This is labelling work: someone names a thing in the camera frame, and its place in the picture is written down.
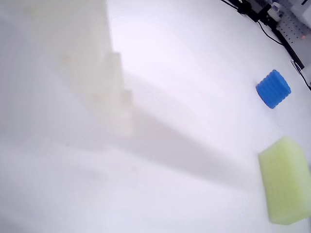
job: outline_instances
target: frosted plastic block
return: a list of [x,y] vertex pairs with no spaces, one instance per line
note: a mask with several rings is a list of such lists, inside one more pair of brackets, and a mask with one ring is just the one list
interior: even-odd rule
[[2,0],[0,10],[100,123],[130,132],[132,99],[124,100],[131,95],[112,51],[105,0]]

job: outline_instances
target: foam block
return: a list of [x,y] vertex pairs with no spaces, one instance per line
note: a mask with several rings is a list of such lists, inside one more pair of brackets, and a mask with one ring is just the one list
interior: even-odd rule
[[311,175],[302,148],[283,137],[259,154],[269,218],[290,225],[311,216]]

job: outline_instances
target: perforated metal plate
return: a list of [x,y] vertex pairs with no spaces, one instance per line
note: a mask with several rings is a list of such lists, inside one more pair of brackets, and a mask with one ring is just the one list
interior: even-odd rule
[[287,0],[280,0],[284,16],[278,25],[278,30],[283,34],[289,44],[302,40],[302,36],[310,34],[310,28],[304,25],[291,12],[292,4]]
[[291,12],[289,0],[279,0],[284,12],[277,29],[282,33],[305,67],[311,65],[311,29]]

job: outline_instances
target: green foam block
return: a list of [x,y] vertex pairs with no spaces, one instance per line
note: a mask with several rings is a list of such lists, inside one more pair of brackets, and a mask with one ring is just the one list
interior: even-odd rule
[[259,154],[272,223],[290,225],[311,216],[311,175],[302,148],[283,137]]

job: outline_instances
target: blue sponge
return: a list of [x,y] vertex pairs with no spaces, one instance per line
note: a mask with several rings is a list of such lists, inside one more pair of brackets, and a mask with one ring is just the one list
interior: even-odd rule
[[292,92],[285,79],[276,70],[264,78],[256,89],[269,108],[275,108]]

